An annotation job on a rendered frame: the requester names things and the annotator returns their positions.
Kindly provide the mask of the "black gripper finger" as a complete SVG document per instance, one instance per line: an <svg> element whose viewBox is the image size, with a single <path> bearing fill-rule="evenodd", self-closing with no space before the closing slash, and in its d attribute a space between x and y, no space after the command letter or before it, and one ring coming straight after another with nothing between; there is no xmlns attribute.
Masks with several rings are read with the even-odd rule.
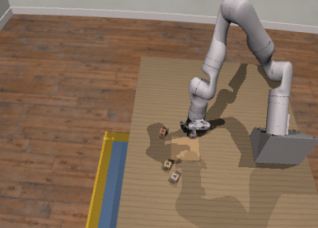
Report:
<svg viewBox="0 0 318 228"><path fill-rule="evenodd" d="M180 122L180 127L182 128L184 133L187 133L187 137L189 137L190 136L190 132L192 132L192 130L186 128L185 125L186 125L186 122L184 122L184 123Z"/></svg>
<svg viewBox="0 0 318 228"><path fill-rule="evenodd" d="M204 133L205 131L206 130L196 130L196 135L197 135L196 137L198 137L200 133Z"/></svg>

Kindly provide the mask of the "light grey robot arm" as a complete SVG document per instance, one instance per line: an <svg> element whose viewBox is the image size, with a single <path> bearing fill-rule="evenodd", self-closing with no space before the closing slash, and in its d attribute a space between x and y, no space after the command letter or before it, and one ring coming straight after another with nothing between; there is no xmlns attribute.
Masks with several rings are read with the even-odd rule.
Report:
<svg viewBox="0 0 318 228"><path fill-rule="evenodd" d="M217 21L208 53L201 70L208 75L209 81L194 77L189 83L189 119L191 130L210 128L204 121L208 101L216 93L218 74L227 53L227 31L231 23L239 25L247 34L246 43L250 51L260 62L270 81L280 81L280 86L269 91L269 101L265 133L288 135L288 106L292 85L292 64L272 60L274 43L260 23L259 18L248 0L223 0L217 14Z"/></svg>

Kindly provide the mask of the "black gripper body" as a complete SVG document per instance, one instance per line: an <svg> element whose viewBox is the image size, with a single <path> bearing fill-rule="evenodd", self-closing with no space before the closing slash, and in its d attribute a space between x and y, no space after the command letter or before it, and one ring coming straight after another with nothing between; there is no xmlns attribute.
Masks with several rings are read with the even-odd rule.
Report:
<svg viewBox="0 0 318 228"><path fill-rule="evenodd" d="M188 116L188 118L186 120L186 125L188 126L190 122L192 122L192 121L189 119L189 116Z"/></svg>

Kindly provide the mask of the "tan square mat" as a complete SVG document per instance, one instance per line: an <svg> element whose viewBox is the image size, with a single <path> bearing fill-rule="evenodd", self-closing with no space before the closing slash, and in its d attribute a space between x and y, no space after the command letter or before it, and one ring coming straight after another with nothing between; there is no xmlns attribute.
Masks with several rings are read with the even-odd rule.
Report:
<svg viewBox="0 0 318 228"><path fill-rule="evenodd" d="M171 136L172 161L200 161L199 137Z"/></svg>

